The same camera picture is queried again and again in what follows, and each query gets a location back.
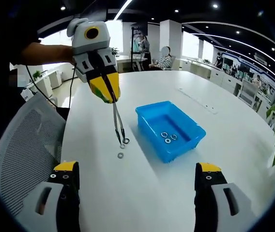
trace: camera lens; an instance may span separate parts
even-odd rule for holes
[[[91,28],[86,32],[86,37],[88,39],[94,39],[98,36],[98,34],[99,34],[99,31],[97,28]]]

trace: gray chair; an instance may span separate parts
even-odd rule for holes
[[[60,163],[64,127],[65,120],[37,93],[6,128],[0,139],[0,198],[13,216]]]
[[[241,90],[239,91],[238,98],[253,108],[258,91],[259,88],[257,86],[243,79],[243,84]]]

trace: ceiling light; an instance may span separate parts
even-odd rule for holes
[[[113,19],[114,21],[119,18],[119,16],[122,14],[122,12],[127,8],[127,6],[132,2],[132,0],[127,0],[124,5],[120,8],[118,13],[116,14],[115,18]]]

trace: tweezers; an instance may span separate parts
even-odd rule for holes
[[[118,109],[117,109],[117,105],[116,105],[115,102],[113,103],[113,113],[114,113],[115,132],[116,132],[118,141],[119,141],[120,145],[122,145],[122,142],[124,144],[128,144],[130,142],[130,139],[128,139],[128,138],[125,137],[124,128],[123,128],[123,125],[122,125],[122,119],[120,118],[120,115],[119,115]],[[120,139],[120,134],[118,132],[117,118],[119,120],[120,129],[121,129],[121,132],[122,132],[122,141]]]

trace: standing person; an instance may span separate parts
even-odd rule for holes
[[[261,80],[260,80],[260,76],[257,75],[254,79],[253,79],[253,84],[258,87],[259,89],[261,88]]]
[[[147,37],[141,34],[140,42],[138,42],[138,44],[140,46],[141,53],[144,53],[144,58],[146,58],[146,60],[142,62],[143,69],[147,70],[148,66],[152,62],[151,53],[149,51],[150,45],[147,40]]]
[[[10,85],[10,63],[42,65],[74,62],[71,46],[40,44],[37,29],[31,26],[31,20],[15,14],[21,7],[21,2],[25,3],[25,1],[8,0],[0,7],[0,138],[19,108],[25,103],[17,84]],[[13,231],[22,231],[16,228],[20,226],[14,224],[2,204],[0,201],[1,221],[8,228],[14,228]]]
[[[233,68],[232,68],[231,76],[235,77],[237,71],[238,70],[237,70],[236,66],[234,65]]]
[[[215,62],[215,67],[221,69],[223,67],[224,58],[220,52],[217,53],[217,58]]]
[[[149,65],[149,70],[163,70],[164,68],[171,68],[172,59],[171,59],[171,48],[170,47],[163,47],[161,50],[162,57],[159,60],[156,60],[154,64]]]

